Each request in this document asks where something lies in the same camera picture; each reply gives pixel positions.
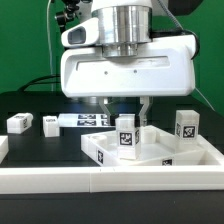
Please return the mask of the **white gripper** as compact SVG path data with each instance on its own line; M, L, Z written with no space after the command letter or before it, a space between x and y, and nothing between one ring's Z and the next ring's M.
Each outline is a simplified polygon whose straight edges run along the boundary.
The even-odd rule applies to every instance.
M181 96L195 88L192 35L156 38L138 46L133 57L105 58L100 47L66 51L61 58L61 88L68 97L100 97L110 126L117 115L110 97L139 97L140 125L147 125L153 98Z

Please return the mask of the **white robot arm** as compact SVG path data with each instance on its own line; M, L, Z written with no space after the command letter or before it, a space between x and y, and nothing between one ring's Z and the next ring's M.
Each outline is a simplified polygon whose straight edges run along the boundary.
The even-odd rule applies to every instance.
M93 0L88 20L64 31L61 88L70 98L96 97L106 106L109 97L138 97L134 116L142 126L155 96L185 96L195 89L193 58L199 44L181 28L153 36L151 0Z

